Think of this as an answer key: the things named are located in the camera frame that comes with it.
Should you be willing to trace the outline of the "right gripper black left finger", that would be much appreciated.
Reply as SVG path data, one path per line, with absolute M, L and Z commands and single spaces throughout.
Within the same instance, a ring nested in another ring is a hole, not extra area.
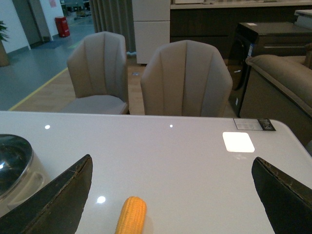
M 28 200 L 1 217 L 2 234 L 74 234 L 91 188 L 93 162 L 85 155 Z

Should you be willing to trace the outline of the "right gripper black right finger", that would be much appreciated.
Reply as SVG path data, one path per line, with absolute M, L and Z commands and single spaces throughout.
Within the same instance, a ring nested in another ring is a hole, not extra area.
M 252 164 L 257 194 L 276 234 L 312 232 L 312 190 L 264 159 Z

